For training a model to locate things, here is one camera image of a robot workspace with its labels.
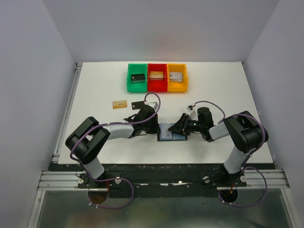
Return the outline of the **black credit card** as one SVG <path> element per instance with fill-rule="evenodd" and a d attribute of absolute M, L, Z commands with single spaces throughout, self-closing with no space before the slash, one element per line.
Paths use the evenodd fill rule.
<path fill-rule="evenodd" d="M 131 103 L 132 110 L 139 110 L 144 106 L 144 101 L 137 101 Z"/>

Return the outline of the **gold VIP card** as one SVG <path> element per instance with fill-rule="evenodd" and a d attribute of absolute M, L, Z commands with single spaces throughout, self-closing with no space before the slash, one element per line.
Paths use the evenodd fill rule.
<path fill-rule="evenodd" d="M 127 108 L 127 106 L 127 100 L 113 101 L 112 103 L 113 109 Z"/>

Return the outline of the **black leather card holder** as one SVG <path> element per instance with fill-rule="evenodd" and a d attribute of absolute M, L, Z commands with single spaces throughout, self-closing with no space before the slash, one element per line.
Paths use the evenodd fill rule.
<path fill-rule="evenodd" d="M 157 133 L 157 141 L 170 142 L 170 141 L 186 141 L 187 136 L 178 135 L 170 132 L 168 129 L 173 126 L 172 123 L 160 123 L 160 131 Z"/>

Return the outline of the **silver credit card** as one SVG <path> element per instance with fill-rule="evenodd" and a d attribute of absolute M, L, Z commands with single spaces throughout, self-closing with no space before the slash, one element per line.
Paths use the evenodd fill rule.
<path fill-rule="evenodd" d="M 171 123 L 160 124 L 160 141 L 170 141 L 173 139 L 172 132 L 169 131 L 169 128 L 172 126 Z"/>

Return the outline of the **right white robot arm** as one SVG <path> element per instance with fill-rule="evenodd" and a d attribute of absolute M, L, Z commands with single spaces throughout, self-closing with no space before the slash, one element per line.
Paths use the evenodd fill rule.
<path fill-rule="evenodd" d="M 217 125 L 213 122 L 209 108 L 199 108 L 197 115 L 198 119 L 193 120 L 188 114 L 183 114 L 173 126 L 168 128 L 168 131 L 185 137 L 199 132 L 207 142 L 229 136 L 234 147 L 222 165 L 224 171 L 218 175 L 219 182 L 229 186 L 235 182 L 235 174 L 241 171 L 249 157 L 268 141 L 268 132 L 248 111 L 225 118 Z"/>

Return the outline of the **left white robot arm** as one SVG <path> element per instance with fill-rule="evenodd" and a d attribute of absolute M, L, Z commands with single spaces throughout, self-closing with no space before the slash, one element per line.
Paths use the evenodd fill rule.
<path fill-rule="evenodd" d="M 70 150 L 70 157 L 79 162 L 88 172 L 89 182 L 96 188 L 105 183 L 105 169 L 98 154 L 108 140 L 134 138 L 146 134 L 157 134 L 157 102 L 145 102 L 139 112 L 122 122 L 100 124 L 94 117 L 86 118 L 66 139 L 65 145 Z"/>

